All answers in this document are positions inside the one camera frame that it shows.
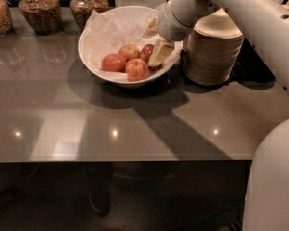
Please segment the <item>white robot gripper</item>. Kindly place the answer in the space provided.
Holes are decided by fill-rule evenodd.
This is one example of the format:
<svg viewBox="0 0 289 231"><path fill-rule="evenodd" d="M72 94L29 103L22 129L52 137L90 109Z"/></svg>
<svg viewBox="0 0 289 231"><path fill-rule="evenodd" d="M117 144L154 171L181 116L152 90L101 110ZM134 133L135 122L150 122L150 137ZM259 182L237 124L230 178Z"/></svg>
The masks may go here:
<svg viewBox="0 0 289 231"><path fill-rule="evenodd" d="M202 18L213 13L218 8L209 0L170 0L157 9L154 17L143 31L143 37L152 38L159 34L163 39L157 39L148 65L159 66L174 50L173 41L182 41L194 29Z"/></svg>

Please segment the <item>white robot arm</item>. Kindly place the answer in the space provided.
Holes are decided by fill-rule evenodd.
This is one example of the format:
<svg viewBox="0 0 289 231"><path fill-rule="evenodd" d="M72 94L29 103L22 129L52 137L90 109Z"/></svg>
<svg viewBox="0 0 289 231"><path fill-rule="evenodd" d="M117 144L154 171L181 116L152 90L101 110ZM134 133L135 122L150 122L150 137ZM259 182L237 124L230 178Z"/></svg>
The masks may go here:
<svg viewBox="0 0 289 231"><path fill-rule="evenodd" d="M249 86L277 83L289 95L289 11L274 0L170 0L156 8L152 31L174 43L196 23L223 9L262 60L271 78L254 74ZM289 231L289 119L263 139L250 165L242 231Z"/></svg>

